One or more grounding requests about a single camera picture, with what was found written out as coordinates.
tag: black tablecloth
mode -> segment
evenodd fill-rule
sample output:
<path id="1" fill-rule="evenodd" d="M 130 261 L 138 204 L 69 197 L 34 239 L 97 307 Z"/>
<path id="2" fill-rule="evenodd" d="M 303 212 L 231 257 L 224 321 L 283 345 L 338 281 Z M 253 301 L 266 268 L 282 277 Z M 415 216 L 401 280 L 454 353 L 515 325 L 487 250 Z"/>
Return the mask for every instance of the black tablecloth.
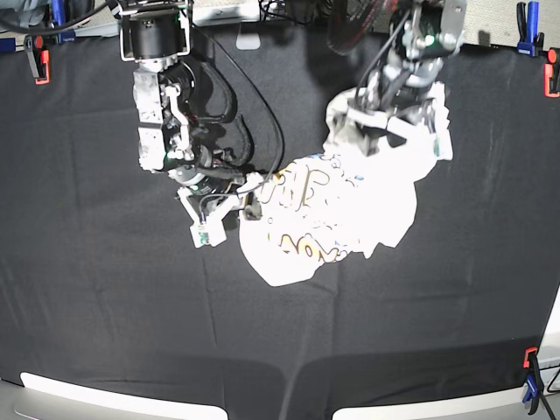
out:
<path id="1" fill-rule="evenodd" d="M 262 28 L 252 52 L 235 49 L 236 31 L 213 33 L 275 110 L 284 164 L 321 151 L 327 102 L 382 39 L 341 58 L 322 31 Z M 220 51 L 196 45 L 237 93 L 267 169 L 262 105 Z M 91 39 L 54 47 L 52 82 L 37 87 L 23 53 L 0 57 L 0 377 L 213 404 L 233 420 L 522 385 L 560 270 L 560 100 L 543 96 L 541 61 L 470 48 L 447 61 L 455 158 L 416 184 L 401 244 L 281 288 L 252 270 L 235 229 L 195 249 L 177 184 L 138 166 L 135 67 L 116 39 Z"/>

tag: black fabric surface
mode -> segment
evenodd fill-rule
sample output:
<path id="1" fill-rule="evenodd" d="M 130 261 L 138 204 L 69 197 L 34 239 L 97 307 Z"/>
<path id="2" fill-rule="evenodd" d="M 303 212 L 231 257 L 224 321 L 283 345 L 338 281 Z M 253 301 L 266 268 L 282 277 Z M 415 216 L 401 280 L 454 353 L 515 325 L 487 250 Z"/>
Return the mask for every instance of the black fabric surface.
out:
<path id="1" fill-rule="evenodd" d="M 261 29 L 253 52 L 235 49 L 236 28 L 217 31 L 275 110 L 284 164 L 321 151 L 327 102 L 355 86 L 382 40 L 341 58 L 321 31 Z M 211 50 L 254 165 L 268 169 L 270 120 Z M 272 288 L 235 230 L 195 249 L 178 185 L 138 166 L 136 66 L 116 39 L 54 47 L 43 87 L 24 54 L 1 56 L 0 377 L 218 405 L 233 420 L 521 386 L 560 270 L 560 101 L 543 96 L 542 64 L 469 48 L 449 60 L 455 158 L 416 184 L 416 222 L 398 248 Z M 217 92 L 206 107 L 219 111 Z"/>

